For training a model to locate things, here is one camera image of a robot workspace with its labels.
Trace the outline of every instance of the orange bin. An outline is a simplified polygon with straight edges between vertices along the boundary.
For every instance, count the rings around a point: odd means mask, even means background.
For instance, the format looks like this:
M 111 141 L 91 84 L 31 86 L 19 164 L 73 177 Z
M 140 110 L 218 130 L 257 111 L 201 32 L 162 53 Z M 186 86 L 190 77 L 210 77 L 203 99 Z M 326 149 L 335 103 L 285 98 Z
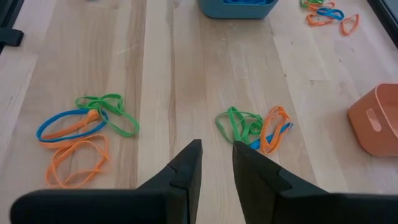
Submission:
M 374 156 L 398 156 L 398 84 L 376 86 L 348 110 L 348 116 L 364 150 Z

